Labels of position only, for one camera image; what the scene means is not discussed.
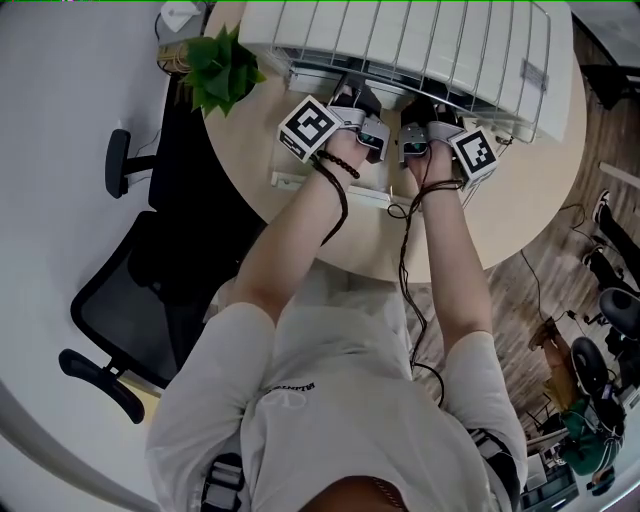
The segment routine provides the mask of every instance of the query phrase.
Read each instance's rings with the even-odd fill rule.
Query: black cable
[[[158,20],[160,19],[161,13],[158,13],[156,16],[156,21],[153,22],[153,31],[156,33],[156,39],[160,42],[160,34],[158,34]]]
[[[571,229],[571,231],[575,231],[576,233],[580,233],[583,237],[585,237],[587,240],[589,240],[591,242],[591,244],[593,246],[596,245],[596,243],[594,242],[593,238],[591,238],[589,235],[587,235],[585,232],[580,231],[578,228],[580,226],[582,226],[585,221],[587,220],[587,212],[584,209],[584,206],[580,203],[574,203],[574,204],[570,204],[568,206],[563,206],[562,208],[560,208],[560,212],[564,211],[564,210],[568,210],[569,208],[580,208],[580,211],[582,212],[582,220],[580,222],[578,222],[575,226],[569,226],[569,229]]]
[[[438,407],[442,406],[442,402],[444,401],[444,381],[442,380],[442,377],[440,376],[440,374],[436,370],[431,368],[431,366],[426,364],[414,363],[413,366],[417,366],[419,368],[426,368],[436,376],[436,378],[438,379],[438,382],[440,383],[440,389],[442,390],[442,393],[440,394],[440,400],[438,400]]]
[[[580,329],[580,332],[582,333],[582,335],[586,338],[587,335],[584,333],[584,331],[582,330],[582,326],[580,325],[580,322],[578,322],[578,319],[574,316],[571,317],[573,319],[573,321],[576,323],[576,325],[578,326],[578,329]]]
[[[407,301],[407,304],[411,306],[414,313],[418,317],[418,322],[420,323],[420,335],[418,336],[418,340],[413,347],[413,353],[411,354],[411,367],[416,366],[416,359],[418,357],[418,348],[420,347],[420,343],[424,339],[425,332],[427,330],[427,320],[420,311],[420,308],[416,305],[413,298],[411,297],[411,292],[409,291],[409,271],[405,265],[405,255],[407,253],[407,243],[409,241],[409,231],[411,229],[411,220],[413,218],[413,214],[418,211],[420,208],[420,202],[422,198],[431,192],[435,192],[436,190],[458,190],[462,187],[463,182],[461,180],[444,180],[432,183],[429,186],[422,187],[420,192],[416,195],[416,197],[411,202],[411,206],[409,206],[409,211],[406,212],[404,208],[398,203],[392,203],[387,208],[387,213],[393,217],[394,219],[404,219],[406,221],[406,227],[404,232],[404,239],[402,240],[402,246],[400,247],[400,263],[398,264],[398,281],[400,282],[400,291],[404,300]],[[393,208],[397,208],[401,213],[394,213]]]
[[[322,245],[324,245],[331,239],[333,235],[338,232],[338,230],[344,224],[344,221],[347,220],[347,215],[349,215],[349,206],[347,204],[347,195],[345,194],[342,185],[340,185],[338,179],[331,172],[325,169],[325,167],[318,161],[318,158],[315,155],[311,156],[311,165],[313,165],[313,168],[320,174],[322,174],[325,178],[327,178],[327,180],[329,180],[329,183],[331,183],[335,187],[336,192],[338,193],[338,197],[340,198],[340,205],[342,206],[342,215],[340,215],[340,219],[338,219],[338,222],[336,222],[336,225],[333,227],[333,229],[329,231],[329,234],[324,237],[324,240],[322,241]]]
[[[161,131],[162,131],[162,128],[160,128],[160,129],[156,132],[156,135],[155,135],[155,137],[151,140],[151,142],[146,143],[144,146],[140,146],[140,147],[138,148],[138,151],[136,151],[136,154],[134,155],[134,157],[133,157],[133,158],[137,157],[137,156],[140,154],[140,151],[142,151],[144,148],[146,148],[147,146],[151,146],[151,144],[153,144],[153,143],[156,141],[156,139],[158,138],[158,135],[160,135],[160,132],[161,132]]]
[[[500,158],[504,154],[504,152],[509,148],[509,146],[511,146],[511,144],[513,144],[513,137],[511,137],[508,142],[502,143],[504,148],[502,148],[502,151],[500,151],[500,153],[498,154],[498,158]]]
[[[536,285],[538,287],[538,315],[540,316],[540,320],[542,320],[543,322],[546,322],[549,319],[547,318],[545,320],[544,316],[542,315],[542,307],[541,307],[541,304],[542,304],[542,292],[540,291],[540,279],[538,279],[538,276],[536,275],[535,270],[533,270],[533,267],[529,263],[529,260],[524,255],[524,249],[520,249],[520,255],[524,259],[524,262],[527,264],[527,267],[529,267],[529,270],[531,270],[531,273],[533,274],[533,277],[536,280]]]

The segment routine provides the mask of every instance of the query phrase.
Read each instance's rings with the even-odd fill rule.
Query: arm
[[[368,149],[339,130],[327,150],[353,167]],[[346,189],[351,176],[328,162]],[[313,173],[249,251],[230,305],[212,318],[162,395],[147,461],[163,510],[184,510],[203,469],[239,428],[271,360],[275,324],[340,215],[333,185]]]
[[[451,148],[431,144],[430,155],[409,162],[418,184],[452,178]],[[447,355],[446,410],[467,430],[485,429],[506,444],[520,486],[527,479],[524,432],[509,401],[496,355],[491,296],[458,193],[439,190],[422,200],[433,302]]]
[[[348,130],[338,130],[327,151],[357,169],[368,148]],[[353,178],[341,167],[322,164],[346,191]],[[230,302],[248,302],[265,311],[274,322],[293,297],[316,257],[322,240],[340,218],[340,200],[329,181],[313,173],[293,200],[262,232],[240,267]]]
[[[451,148],[431,143],[426,157],[412,159],[409,168],[418,186],[452,178]],[[475,331],[492,332],[491,296],[455,191],[440,190],[422,200],[427,232],[433,302],[442,330],[444,350]]]

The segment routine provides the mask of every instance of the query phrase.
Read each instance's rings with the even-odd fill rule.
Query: white t-shirt
[[[355,475],[390,482],[412,512],[493,510],[467,429],[484,428],[506,444],[522,485],[527,469],[492,336],[470,334],[448,355],[447,412],[411,382],[401,346],[383,322],[355,310],[299,307],[285,311],[277,328],[250,304],[222,311],[167,387],[151,426],[147,458],[162,509],[189,509],[240,428],[256,512],[297,512]]]

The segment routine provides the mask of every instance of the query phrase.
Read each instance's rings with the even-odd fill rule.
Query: hand
[[[452,159],[451,146],[442,141],[433,140],[424,156],[408,158],[407,164],[420,189],[436,181],[452,179]]]
[[[329,137],[325,151],[348,163],[356,171],[369,154],[369,148],[358,142],[355,132],[345,129],[337,130]]]

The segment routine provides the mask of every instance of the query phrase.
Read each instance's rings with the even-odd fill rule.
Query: leaf
[[[205,89],[222,101],[229,101],[229,74],[231,66],[226,66],[214,78],[207,80]]]
[[[257,67],[249,68],[247,72],[247,80],[253,82],[254,84],[259,84],[260,82],[264,82],[267,79]]]
[[[231,58],[234,66],[251,66],[256,61],[256,56],[238,41],[231,43]]]
[[[218,56],[218,43],[211,37],[196,37],[187,41],[187,63],[191,69],[208,68]]]
[[[204,89],[193,90],[193,110],[197,110],[202,107],[205,112],[205,116],[209,114],[219,104],[218,98],[207,93]]]
[[[183,79],[184,83],[191,87],[204,87],[204,80],[202,72],[197,69],[191,70]]]
[[[237,101],[247,90],[247,66],[232,68],[229,76],[229,93]]]
[[[218,57],[220,64],[223,66],[231,64],[231,39],[227,33],[226,25],[222,26],[222,30],[218,34],[218,37],[216,37],[216,41],[218,43]]]
[[[222,112],[224,113],[224,117],[227,117],[229,115],[229,112],[231,112],[231,108],[236,104],[235,101],[221,101],[220,102],[220,110],[222,110]]]

